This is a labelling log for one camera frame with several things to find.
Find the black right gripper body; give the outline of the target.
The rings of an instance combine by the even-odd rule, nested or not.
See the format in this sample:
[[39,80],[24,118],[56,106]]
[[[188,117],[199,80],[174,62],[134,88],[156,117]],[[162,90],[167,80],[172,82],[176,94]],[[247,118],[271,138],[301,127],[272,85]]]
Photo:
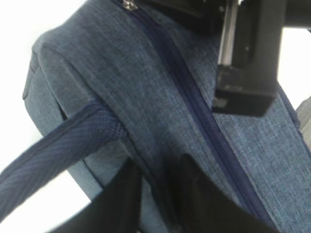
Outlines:
[[276,98],[281,34],[310,29],[308,0],[148,0],[201,34],[221,34],[212,111],[263,116]]

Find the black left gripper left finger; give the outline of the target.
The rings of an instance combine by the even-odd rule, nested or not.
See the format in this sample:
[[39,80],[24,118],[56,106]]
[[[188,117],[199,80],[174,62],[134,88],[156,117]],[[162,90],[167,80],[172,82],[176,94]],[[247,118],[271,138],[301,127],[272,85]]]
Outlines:
[[87,207],[53,233],[136,233],[140,223],[141,172],[128,159]]

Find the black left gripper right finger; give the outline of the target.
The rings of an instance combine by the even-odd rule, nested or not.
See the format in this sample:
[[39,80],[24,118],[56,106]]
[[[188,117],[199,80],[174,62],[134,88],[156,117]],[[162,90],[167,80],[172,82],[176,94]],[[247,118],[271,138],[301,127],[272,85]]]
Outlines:
[[178,223],[184,233],[274,233],[231,201],[189,154],[168,170]]

